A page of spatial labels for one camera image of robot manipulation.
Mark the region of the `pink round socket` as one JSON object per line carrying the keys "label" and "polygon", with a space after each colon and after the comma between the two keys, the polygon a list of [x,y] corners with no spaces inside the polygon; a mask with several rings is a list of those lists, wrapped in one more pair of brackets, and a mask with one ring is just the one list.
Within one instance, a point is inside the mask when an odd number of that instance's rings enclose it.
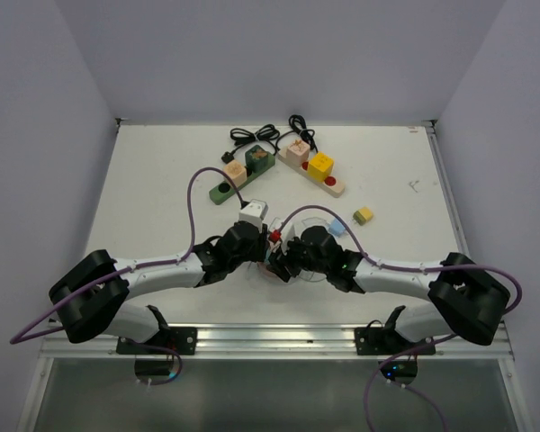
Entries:
{"label": "pink round socket", "polygon": [[268,267],[266,266],[265,263],[262,263],[262,262],[258,262],[256,264],[257,266],[257,269],[259,271],[259,273],[264,276],[265,278],[271,280],[271,281],[278,281],[280,282],[281,279],[276,275],[274,274],[273,272],[271,272]]}

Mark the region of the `light blue charger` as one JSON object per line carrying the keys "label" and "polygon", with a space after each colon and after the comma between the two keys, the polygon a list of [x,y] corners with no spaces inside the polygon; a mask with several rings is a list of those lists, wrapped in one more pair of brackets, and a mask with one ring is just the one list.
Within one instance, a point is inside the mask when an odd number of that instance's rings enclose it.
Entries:
{"label": "light blue charger", "polygon": [[344,235],[346,231],[347,229],[345,228],[345,225],[338,219],[334,219],[328,225],[328,232],[335,237],[340,237]]}

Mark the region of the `olive yellow charger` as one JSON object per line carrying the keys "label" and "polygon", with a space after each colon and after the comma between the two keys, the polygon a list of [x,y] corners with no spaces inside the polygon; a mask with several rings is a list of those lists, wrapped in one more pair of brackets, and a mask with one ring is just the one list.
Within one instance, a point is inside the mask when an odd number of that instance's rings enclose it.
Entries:
{"label": "olive yellow charger", "polygon": [[362,207],[354,211],[352,215],[352,220],[354,223],[364,226],[366,223],[371,221],[374,218],[374,213],[368,207]]}

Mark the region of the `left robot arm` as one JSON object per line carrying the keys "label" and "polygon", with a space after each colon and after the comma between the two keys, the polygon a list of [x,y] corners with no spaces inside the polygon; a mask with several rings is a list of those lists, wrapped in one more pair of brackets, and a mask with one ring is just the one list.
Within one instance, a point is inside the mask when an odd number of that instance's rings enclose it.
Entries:
{"label": "left robot arm", "polygon": [[153,306],[129,300],[175,288],[197,288],[224,280],[244,263],[258,262],[268,249],[268,227],[234,223],[215,241],[192,247],[190,255],[152,259],[113,259],[105,249],[83,258],[49,290],[59,321],[73,344],[99,335],[130,338],[149,353],[169,341],[166,321]]}

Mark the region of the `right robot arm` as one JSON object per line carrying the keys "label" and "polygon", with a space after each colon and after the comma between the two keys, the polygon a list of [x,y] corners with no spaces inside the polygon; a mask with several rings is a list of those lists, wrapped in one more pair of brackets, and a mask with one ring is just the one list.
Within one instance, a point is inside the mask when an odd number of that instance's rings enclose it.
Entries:
{"label": "right robot arm", "polygon": [[455,335],[491,344],[510,294],[467,256],[451,253],[436,266],[385,264],[342,248],[321,226],[305,229],[269,255],[269,269],[288,282],[300,272],[325,275],[343,293],[391,293],[422,301],[398,306],[371,340],[403,353],[428,338]]}

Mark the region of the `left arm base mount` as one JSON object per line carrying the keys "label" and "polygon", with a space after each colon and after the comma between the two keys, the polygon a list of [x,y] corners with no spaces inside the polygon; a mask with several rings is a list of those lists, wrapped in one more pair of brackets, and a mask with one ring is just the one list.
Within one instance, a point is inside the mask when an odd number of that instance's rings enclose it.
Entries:
{"label": "left arm base mount", "polygon": [[198,336],[196,327],[171,327],[158,308],[149,305],[147,309],[157,323],[157,334],[144,342],[132,342],[122,337],[116,347],[119,355],[158,355],[169,354],[171,351],[181,356],[195,354]]}

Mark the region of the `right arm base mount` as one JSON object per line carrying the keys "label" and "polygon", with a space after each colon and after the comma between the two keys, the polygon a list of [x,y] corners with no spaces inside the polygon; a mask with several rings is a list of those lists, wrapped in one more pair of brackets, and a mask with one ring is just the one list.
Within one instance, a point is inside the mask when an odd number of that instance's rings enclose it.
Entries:
{"label": "right arm base mount", "polygon": [[396,321],[405,306],[395,308],[390,317],[381,323],[375,319],[365,327],[354,329],[355,351],[359,356],[392,356],[407,349],[417,347],[417,355],[432,356],[436,353],[433,346],[426,346],[426,342],[409,342],[396,331]]}

